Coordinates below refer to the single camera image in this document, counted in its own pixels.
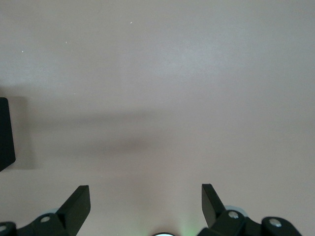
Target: silver screw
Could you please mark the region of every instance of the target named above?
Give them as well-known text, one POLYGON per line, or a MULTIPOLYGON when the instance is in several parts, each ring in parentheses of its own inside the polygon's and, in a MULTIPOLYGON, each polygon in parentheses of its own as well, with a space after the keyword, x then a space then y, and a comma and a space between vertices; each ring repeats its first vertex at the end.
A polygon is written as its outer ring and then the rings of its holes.
POLYGON ((47 221, 49 221, 49 220, 50 220, 50 216, 45 216, 45 217, 43 217, 43 218, 40 219, 40 222, 41 222, 41 223, 44 223, 44 222, 47 222, 47 221))
POLYGON ((238 214, 236 212, 234 212, 234 211, 230 211, 228 213, 228 216, 233 218, 233 219, 238 219, 238 214))
POLYGON ((0 232, 5 231, 6 230, 6 226, 5 225, 1 225, 0 226, 0 232))
POLYGON ((278 228, 282 226, 281 222, 275 218, 270 219, 269 223, 278 228))

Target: white tabletop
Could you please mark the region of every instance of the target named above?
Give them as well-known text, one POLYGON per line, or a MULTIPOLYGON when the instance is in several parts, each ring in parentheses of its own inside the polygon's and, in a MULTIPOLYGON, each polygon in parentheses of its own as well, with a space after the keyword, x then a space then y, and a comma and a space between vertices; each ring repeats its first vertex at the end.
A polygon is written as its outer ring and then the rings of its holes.
POLYGON ((0 222, 88 184, 78 236, 195 236, 201 184, 314 235, 315 1, 0 0, 0 222))

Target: black bracket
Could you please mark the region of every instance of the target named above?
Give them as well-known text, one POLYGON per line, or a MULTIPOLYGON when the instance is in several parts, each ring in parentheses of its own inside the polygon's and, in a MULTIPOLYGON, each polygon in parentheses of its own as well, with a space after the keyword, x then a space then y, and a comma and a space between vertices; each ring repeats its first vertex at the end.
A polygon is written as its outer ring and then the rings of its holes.
POLYGON ((198 236, 301 236, 285 219, 265 217, 258 224, 238 211, 226 210, 211 184, 202 185, 202 211, 208 228, 198 236))
POLYGON ((89 186, 79 186, 56 213, 41 215, 16 229, 14 222, 0 223, 0 236, 76 236, 91 210, 89 186))
POLYGON ((0 97, 0 171, 15 162, 8 100, 0 97))

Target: glossy surface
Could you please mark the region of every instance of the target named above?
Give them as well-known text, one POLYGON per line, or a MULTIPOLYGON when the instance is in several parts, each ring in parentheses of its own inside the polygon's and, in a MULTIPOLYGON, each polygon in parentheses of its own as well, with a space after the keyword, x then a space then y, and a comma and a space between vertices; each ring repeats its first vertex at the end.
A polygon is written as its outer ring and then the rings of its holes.
POLYGON ((201 184, 313 235, 315 2, 0 0, 0 221, 88 184, 79 236, 196 235, 201 184))

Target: screw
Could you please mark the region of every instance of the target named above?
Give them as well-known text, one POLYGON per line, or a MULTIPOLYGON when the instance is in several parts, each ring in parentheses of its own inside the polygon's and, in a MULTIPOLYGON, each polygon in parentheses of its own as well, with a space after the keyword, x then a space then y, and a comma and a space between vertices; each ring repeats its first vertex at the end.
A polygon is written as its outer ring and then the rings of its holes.
POLYGON ((49 221, 49 220, 50 220, 50 216, 45 216, 45 217, 43 217, 43 218, 40 219, 40 222, 41 222, 41 223, 44 223, 44 222, 47 222, 47 221, 49 221))
POLYGON ((278 228, 282 226, 281 222, 275 218, 270 219, 269 223, 278 228))
POLYGON ((234 211, 230 211, 228 213, 228 216, 233 218, 233 219, 238 219, 238 214, 236 212, 234 212, 234 211))
POLYGON ((5 225, 1 225, 0 226, 0 232, 5 231, 6 230, 6 226, 5 225))

